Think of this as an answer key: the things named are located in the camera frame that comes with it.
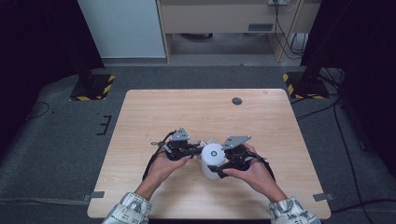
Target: power outlet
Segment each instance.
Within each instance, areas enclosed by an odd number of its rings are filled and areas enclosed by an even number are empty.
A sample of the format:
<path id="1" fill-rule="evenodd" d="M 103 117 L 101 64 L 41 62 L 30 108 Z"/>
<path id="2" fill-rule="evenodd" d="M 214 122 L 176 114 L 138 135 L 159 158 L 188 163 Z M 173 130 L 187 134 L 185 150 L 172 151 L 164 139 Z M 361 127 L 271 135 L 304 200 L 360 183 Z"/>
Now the power outlet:
<path id="1" fill-rule="evenodd" d="M 268 0 L 268 5 L 269 6 L 274 6 L 274 5 L 278 5 L 278 6 L 286 6 L 290 4 L 291 0 Z"/>

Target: white wall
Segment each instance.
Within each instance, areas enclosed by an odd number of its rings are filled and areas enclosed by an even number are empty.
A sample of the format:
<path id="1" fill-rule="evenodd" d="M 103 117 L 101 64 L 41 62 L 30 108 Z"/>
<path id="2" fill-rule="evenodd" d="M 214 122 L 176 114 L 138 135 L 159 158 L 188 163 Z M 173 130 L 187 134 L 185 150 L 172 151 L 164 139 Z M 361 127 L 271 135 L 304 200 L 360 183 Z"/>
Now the white wall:
<path id="1" fill-rule="evenodd" d="M 102 58 L 165 58 L 155 0 L 78 0 Z"/>

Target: light wood tabletop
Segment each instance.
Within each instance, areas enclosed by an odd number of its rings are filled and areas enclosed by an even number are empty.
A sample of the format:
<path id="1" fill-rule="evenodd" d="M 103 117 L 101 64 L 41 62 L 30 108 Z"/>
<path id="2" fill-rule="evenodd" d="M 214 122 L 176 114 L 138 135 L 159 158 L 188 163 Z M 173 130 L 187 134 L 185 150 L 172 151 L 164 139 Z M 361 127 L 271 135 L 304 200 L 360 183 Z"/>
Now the light wood tabletop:
<path id="1" fill-rule="evenodd" d="M 242 100 L 233 104 L 233 98 Z M 247 142 L 266 158 L 277 184 L 319 218 L 331 215 L 326 201 L 313 195 L 322 187 L 306 149 L 288 95 L 279 89 L 133 90 L 128 91 L 92 198 L 90 217 L 105 217 L 125 192 L 142 180 L 158 142 L 184 127 L 198 140 L 251 135 Z M 199 161 L 173 172 L 151 198 L 150 218 L 270 218 L 269 201 L 245 182 L 204 177 Z"/>

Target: carpeted floor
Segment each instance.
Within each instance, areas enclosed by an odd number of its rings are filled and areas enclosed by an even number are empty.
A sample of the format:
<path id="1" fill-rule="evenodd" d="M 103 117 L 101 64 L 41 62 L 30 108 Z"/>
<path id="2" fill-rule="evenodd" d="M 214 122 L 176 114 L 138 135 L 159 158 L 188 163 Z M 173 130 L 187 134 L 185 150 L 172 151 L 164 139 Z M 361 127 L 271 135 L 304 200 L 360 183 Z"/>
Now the carpeted floor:
<path id="1" fill-rule="evenodd" d="M 298 67 L 265 66 L 124 66 L 108 67 L 116 76 L 103 101 L 73 102 L 69 94 L 78 77 L 68 77 L 45 87 L 31 117 L 21 127 L 12 149 L 0 166 L 0 198 L 51 198 L 80 202 L 90 194 L 106 155 L 125 93 L 131 89 L 286 89 L 282 74 Z M 335 89 L 329 86 L 331 93 Z M 331 105 L 325 100 L 303 100 L 292 105 L 296 118 Z M 396 179 L 388 174 L 375 152 L 362 151 L 347 114 L 337 105 L 337 117 L 356 171 L 363 201 L 396 199 Z M 106 135 L 100 124 L 112 116 Z M 319 181 L 334 200 L 337 210 L 359 203 L 347 152 L 338 131 L 332 107 L 299 120 Z M 0 203 L 0 223 L 100 223 L 87 216 L 87 204 L 47 205 L 37 203 Z M 374 223 L 393 223 L 396 203 L 365 206 Z M 168 220 L 166 223 L 195 223 Z M 324 223 L 370 223 L 361 207 L 333 213 Z M 151 220 L 150 223 L 165 223 Z M 207 220 L 205 223 L 263 223 L 255 221 Z"/>

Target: black and yellow hazard tape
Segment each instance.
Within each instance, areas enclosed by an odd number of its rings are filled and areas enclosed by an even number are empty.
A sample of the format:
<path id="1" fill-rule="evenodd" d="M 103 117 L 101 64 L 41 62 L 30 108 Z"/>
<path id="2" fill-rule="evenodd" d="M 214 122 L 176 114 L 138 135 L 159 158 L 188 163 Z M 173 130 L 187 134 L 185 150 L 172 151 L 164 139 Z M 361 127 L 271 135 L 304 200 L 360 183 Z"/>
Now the black and yellow hazard tape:
<path id="1" fill-rule="evenodd" d="M 113 85 L 114 78 L 115 78 L 115 76 L 113 76 L 113 75 L 109 76 L 108 81 L 106 83 L 105 88 L 103 89 L 102 94 L 95 95 L 95 96 L 80 95 L 80 96 L 76 96 L 76 97 L 71 97 L 70 100 L 71 101 L 104 100 L 107 97 L 108 92 L 111 89 L 111 86 Z"/>
<path id="2" fill-rule="evenodd" d="M 286 87 L 288 88 L 289 95 L 292 99 L 304 99 L 304 98 L 310 98 L 310 99 L 326 99 L 326 95 L 324 94 L 300 94 L 296 93 L 295 89 L 293 88 L 293 85 L 290 81 L 290 78 L 288 74 L 283 74 L 283 80 L 285 81 Z"/>

